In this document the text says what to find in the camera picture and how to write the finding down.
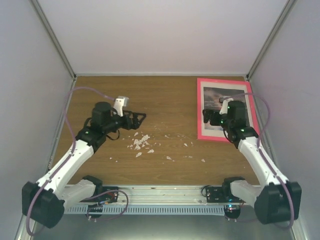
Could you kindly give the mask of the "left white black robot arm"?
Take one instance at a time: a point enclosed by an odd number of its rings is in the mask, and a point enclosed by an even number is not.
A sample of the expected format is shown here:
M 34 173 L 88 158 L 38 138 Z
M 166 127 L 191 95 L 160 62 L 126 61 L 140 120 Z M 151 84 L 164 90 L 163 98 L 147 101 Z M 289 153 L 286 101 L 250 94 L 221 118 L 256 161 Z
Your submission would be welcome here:
M 120 129 L 137 130 L 141 126 L 147 115 L 124 110 L 126 105 L 125 97 L 116 98 L 113 105 L 104 101 L 96 103 L 91 117 L 86 119 L 64 156 L 43 177 L 23 186 L 22 213 L 28 221 L 34 220 L 51 229 L 74 205 L 102 199 L 103 189 L 95 178 L 87 176 L 71 187 L 67 184 L 110 138 L 110 133 L 119 133 Z

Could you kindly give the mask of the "pink photo frame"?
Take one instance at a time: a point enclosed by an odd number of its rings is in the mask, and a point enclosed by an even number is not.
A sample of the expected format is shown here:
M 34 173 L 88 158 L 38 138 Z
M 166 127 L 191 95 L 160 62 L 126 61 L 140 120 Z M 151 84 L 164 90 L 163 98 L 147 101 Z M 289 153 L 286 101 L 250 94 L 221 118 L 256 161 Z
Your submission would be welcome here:
M 197 79 L 197 138 L 237 142 L 260 133 L 247 81 Z

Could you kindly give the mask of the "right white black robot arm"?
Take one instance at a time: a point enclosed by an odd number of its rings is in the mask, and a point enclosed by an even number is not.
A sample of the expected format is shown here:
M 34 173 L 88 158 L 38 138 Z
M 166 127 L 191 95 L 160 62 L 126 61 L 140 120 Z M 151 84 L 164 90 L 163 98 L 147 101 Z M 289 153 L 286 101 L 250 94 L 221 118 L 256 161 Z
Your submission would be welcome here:
M 243 177 L 226 178 L 222 184 L 223 200 L 242 200 L 250 205 L 262 224 L 288 222 L 299 217 L 302 188 L 281 173 L 261 144 L 256 130 L 247 124 L 245 103 L 232 98 L 223 101 L 221 110 L 204 109 L 203 122 L 218 124 L 226 139 L 245 157 L 253 169 L 260 187 L 254 187 Z

